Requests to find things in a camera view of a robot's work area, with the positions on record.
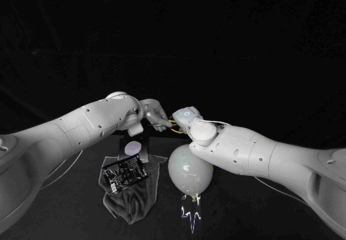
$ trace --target gray towel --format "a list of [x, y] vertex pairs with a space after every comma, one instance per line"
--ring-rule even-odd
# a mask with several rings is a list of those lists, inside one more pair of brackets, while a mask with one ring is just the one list
[[[156, 201], [159, 165], [165, 161], [167, 157], [148, 154], [148, 162], [143, 163], [148, 177], [112, 197], [106, 194], [109, 193], [109, 187], [106, 186], [102, 172], [99, 173], [97, 184], [105, 190], [102, 204], [115, 219], [122, 217], [128, 224], [135, 223], [146, 216]], [[112, 162], [113, 159], [105, 158], [102, 167]]]

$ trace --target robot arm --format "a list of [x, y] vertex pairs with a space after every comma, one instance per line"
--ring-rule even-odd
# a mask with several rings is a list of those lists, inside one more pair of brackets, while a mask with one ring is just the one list
[[346, 149], [299, 147], [247, 128], [216, 126], [192, 107], [175, 111], [172, 118], [191, 139], [192, 155], [233, 174], [283, 185], [346, 239]]
[[115, 130], [139, 134], [142, 117], [171, 127], [154, 99], [138, 101], [125, 92], [113, 92], [54, 120], [0, 135], [0, 234], [24, 214], [48, 172]]

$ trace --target black background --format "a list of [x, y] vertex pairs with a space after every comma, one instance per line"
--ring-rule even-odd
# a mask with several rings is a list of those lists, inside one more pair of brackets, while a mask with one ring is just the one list
[[156, 99], [168, 116], [194, 106], [204, 119], [275, 141], [344, 147], [342, 7], [322, 0], [2, 1], [0, 134], [122, 91]]

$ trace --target circular sticker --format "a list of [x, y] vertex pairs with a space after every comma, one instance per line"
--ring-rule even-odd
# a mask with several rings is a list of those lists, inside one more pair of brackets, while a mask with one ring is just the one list
[[128, 156], [135, 155], [141, 151], [142, 145], [136, 141], [130, 141], [123, 147], [123, 153]]

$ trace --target gray cloth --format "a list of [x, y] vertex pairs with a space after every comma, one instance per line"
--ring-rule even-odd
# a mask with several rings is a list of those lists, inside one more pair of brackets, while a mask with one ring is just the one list
[[[159, 165], [165, 161], [167, 157], [148, 154], [148, 162], [143, 163], [148, 177], [110, 197], [107, 196], [110, 190], [106, 186], [102, 172], [99, 173], [97, 184], [105, 190], [102, 198], [103, 206], [115, 219], [122, 217], [128, 224], [135, 223], [146, 216], [156, 201]], [[112, 162], [113, 159], [105, 158], [102, 167]]]

